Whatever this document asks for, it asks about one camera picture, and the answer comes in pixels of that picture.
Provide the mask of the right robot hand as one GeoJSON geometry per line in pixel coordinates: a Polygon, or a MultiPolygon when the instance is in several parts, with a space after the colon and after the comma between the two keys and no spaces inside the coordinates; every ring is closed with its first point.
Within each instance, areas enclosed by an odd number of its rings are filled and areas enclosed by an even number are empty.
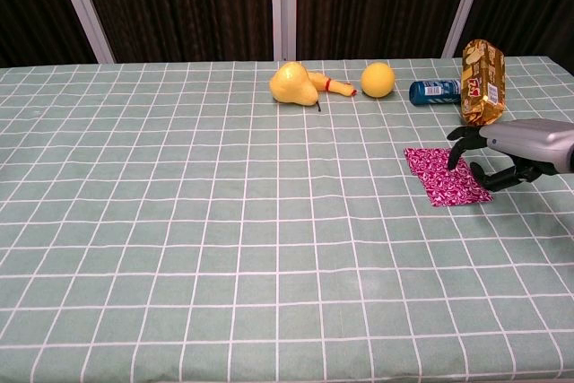
{"type": "Polygon", "coordinates": [[[460,126],[448,134],[448,140],[456,143],[448,156],[449,170],[456,167],[468,150],[490,148],[510,157],[511,167],[491,175],[479,164],[470,164],[474,179],[489,191],[533,182],[542,175],[573,172],[573,125],[570,122],[528,118],[486,126],[460,126]]]}

